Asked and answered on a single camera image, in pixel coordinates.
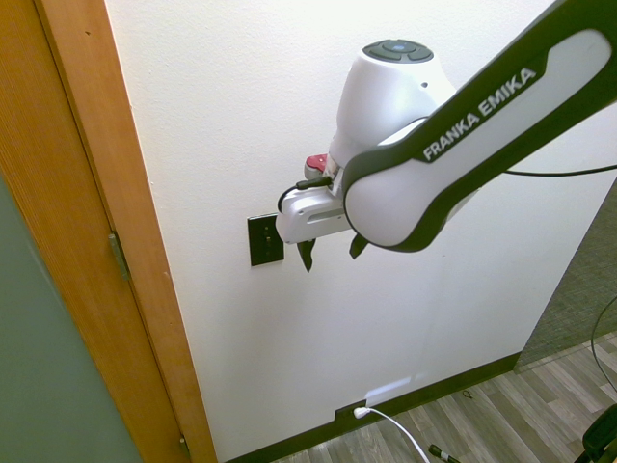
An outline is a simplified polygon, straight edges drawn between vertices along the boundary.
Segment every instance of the gray carpet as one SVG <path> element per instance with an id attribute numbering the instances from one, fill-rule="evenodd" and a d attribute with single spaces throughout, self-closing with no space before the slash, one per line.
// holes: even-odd
<path id="1" fill-rule="evenodd" d="M 617 182 L 583 238 L 519 359 L 535 362 L 589 340 L 596 318 L 617 295 Z M 597 336 L 617 331 L 617 307 Z"/>

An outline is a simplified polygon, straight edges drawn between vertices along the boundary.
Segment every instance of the black cable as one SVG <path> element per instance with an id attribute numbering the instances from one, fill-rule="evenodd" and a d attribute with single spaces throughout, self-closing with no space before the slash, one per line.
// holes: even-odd
<path id="1" fill-rule="evenodd" d="M 441 461 L 446 461 L 447 463 L 461 463 L 459 460 L 454 458 L 452 455 L 448 455 L 435 444 L 431 444 L 431 447 L 428 448 L 428 451 L 437 456 Z"/>
<path id="2" fill-rule="evenodd" d="M 511 176 L 525 176 L 525 177 L 574 177 L 574 176 L 586 176 L 588 174 L 597 174 L 598 172 L 614 171 L 617 169 L 617 164 L 612 166 L 599 167 L 598 169 L 589 169 L 586 171 L 574 171 L 574 172 L 519 172 L 519 171 L 505 171 L 505 174 Z"/>
<path id="3" fill-rule="evenodd" d="M 598 360 L 598 356 L 596 355 L 596 345 L 594 342 L 594 337 L 596 337 L 596 329 L 598 328 L 598 324 L 600 324 L 600 319 L 602 318 L 602 315 L 604 315 L 604 313 L 608 310 L 608 308 L 613 304 L 613 302 L 617 301 L 617 296 L 613 297 L 610 302 L 608 304 L 606 304 L 606 307 L 604 307 L 602 309 L 602 311 L 600 312 L 600 315 L 598 315 L 598 319 L 596 320 L 596 324 L 594 325 L 594 329 L 591 332 L 591 352 L 594 354 L 594 359 L 596 360 L 596 364 L 598 364 L 598 367 L 600 368 L 600 371 L 602 372 L 602 374 L 604 375 L 604 378 L 606 378 L 606 381 L 608 381 L 608 384 L 610 384 L 610 386 L 615 390 L 615 392 L 617 393 L 617 388 L 615 388 L 615 385 L 613 384 L 613 382 L 610 380 L 610 378 L 608 377 L 608 375 L 606 374 L 606 371 L 604 371 L 604 368 L 602 368 L 602 365 L 600 365 L 600 361 Z"/>
<path id="4" fill-rule="evenodd" d="M 279 212 L 282 213 L 282 200 L 285 199 L 289 193 L 293 190 L 308 190 L 309 188 L 316 188 L 318 186 L 328 186 L 332 185 L 332 179 L 330 177 L 318 177 L 312 178 L 311 180 L 302 180 L 296 183 L 294 186 L 287 188 L 283 191 L 282 195 L 279 197 L 279 202 L 277 203 L 277 208 Z"/>
<path id="5" fill-rule="evenodd" d="M 287 188 L 285 191 L 282 192 L 282 195 L 279 197 L 279 202 L 277 203 L 277 208 L 279 209 L 279 212 L 282 213 L 281 207 L 282 207 L 282 200 L 285 199 L 285 196 L 287 196 L 289 193 L 291 193 L 293 190 L 297 190 L 298 188 L 296 188 L 296 185 Z"/>

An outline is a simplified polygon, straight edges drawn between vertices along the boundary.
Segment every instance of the door hinge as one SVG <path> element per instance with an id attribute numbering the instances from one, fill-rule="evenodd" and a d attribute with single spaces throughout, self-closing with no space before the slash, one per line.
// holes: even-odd
<path id="1" fill-rule="evenodd" d="M 180 447 L 182 448 L 182 451 L 184 451 L 184 453 L 186 454 L 186 456 L 191 459 L 191 452 L 189 451 L 189 446 L 186 443 L 186 439 L 184 439 L 184 436 L 180 436 Z"/>
<path id="2" fill-rule="evenodd" d="M 118 267 L 120 268 L 122 279 L 128 281 L 131 278 L 131 275 L 128 271 L 128 265 L 126 264 L 126 258 L 124 257 L 122 246 L 120 245 L 120 239 L 118 238 L 118 234 L 115 231 L 112 231 L 109 234 L 109 243 L 112 245 L 112 251 L 114 252 L 116 262 L 118 263 Z"/>

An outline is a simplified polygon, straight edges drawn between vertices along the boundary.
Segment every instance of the green door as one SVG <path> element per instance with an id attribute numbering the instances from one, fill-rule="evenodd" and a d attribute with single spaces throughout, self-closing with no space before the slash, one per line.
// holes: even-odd
<path id="1" fill-rule="evenodd" d="M 0 462 L 141 461 L 0 177 Z"/>

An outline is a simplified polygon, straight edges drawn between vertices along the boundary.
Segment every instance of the white cable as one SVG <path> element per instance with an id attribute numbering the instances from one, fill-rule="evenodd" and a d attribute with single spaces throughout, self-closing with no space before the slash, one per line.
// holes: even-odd
<path id="1" fill-rule="evenodd" d="M 396 427 L 398 427 L 401 431 L 403 431 L 405 433 L 405 435 L 407 437 L 409 437 L 409 439 L 412 441 L 412 443 L 414 444 L 414 447 L 416 447 L 417 452 L 420 454 L 420 456 L 422 457 L 422 459 L 424 460 L 425 463 L 431 463 L 430 461 L 428 461 L 428 458 L 426 457 L 426 454 L 424 453 L 424 451 L 422 451 L 422 448 L 420 447 L 420 445 L 416 442 L 416 439 L 414 439 L 414 437 L 410 434 L 410 432 L 405 429 L 401 424 L 399 424 L 396 420 L 390 418 L 388 415 L 386 415 L 385 413 L 380 412 L 379 410 L 375 410 L 374 408 L 369 408 L 369 407 L 358 407 L 354 410 L 354 416 L 358 419 L 365 417 L 369 412 L 373 412 L 376 413 L 377 415 L 381 415 L 382 417 L 390 420 L 392 423 L 394 423 L 394 425 Z"/>

